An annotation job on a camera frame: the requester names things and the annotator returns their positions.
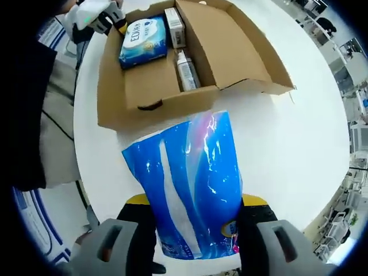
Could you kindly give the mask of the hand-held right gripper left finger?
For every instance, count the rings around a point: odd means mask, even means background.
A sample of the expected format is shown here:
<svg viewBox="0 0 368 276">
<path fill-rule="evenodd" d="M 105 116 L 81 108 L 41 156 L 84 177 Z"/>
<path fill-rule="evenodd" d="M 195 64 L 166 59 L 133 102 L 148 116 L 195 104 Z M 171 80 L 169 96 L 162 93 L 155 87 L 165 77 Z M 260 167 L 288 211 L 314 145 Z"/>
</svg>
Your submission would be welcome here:
<svg viewBox="0 0 368 276">
<path fill-rule="evenodd" d="M 156 223 L 145 194 L 131 197 L 116 219 L 109 218 L 75 241 L 69 275 L 165 274 L 154 262 Z"/>
</svg>

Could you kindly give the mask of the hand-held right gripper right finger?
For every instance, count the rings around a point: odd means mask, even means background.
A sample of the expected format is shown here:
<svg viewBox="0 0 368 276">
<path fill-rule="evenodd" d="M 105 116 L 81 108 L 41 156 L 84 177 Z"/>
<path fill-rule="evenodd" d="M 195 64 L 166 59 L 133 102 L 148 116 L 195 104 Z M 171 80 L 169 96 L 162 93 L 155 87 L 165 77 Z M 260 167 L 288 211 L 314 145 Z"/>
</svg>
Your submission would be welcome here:
<svg viewBox="0 0 368 276">
<path fill-rule="evenodd" d="M 242 195 L 238 246 L 241 275 L 332 275 L 336 269 L 312 252 L 302 232 L 278 220 L 268 203 L 254 195 Z"/>
</svg>

